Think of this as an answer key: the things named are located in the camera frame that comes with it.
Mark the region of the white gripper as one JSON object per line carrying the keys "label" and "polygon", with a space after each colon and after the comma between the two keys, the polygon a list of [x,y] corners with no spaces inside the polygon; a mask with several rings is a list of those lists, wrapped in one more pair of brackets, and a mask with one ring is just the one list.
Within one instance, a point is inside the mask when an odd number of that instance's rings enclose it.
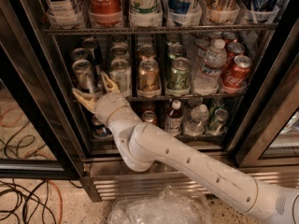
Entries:
{"label": "white gripper", "polygon": [[117,84],[109,78],[107,73],[101,72],[101,78],[107,94],[97,98],[90,93],[72,89],[72,93],[79,103],[93,113],[103,124],[107,125],[109,117],[120,108],[129,106],[126,98],[119,93]]}

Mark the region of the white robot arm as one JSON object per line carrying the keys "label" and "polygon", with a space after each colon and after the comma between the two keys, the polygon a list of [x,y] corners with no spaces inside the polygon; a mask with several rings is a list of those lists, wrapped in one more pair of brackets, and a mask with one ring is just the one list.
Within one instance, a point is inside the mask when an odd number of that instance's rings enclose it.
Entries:
{"label": "white robot arm", "polygon": [[142,121],[119,91],[101,74],[107,93],[80,91],[76,99],[110,129],[126,165],[144,172],[154,161],[185,174],[238,212],[263,224],[299,224],[299,190],[265,183],[187,146],[161,128]]}

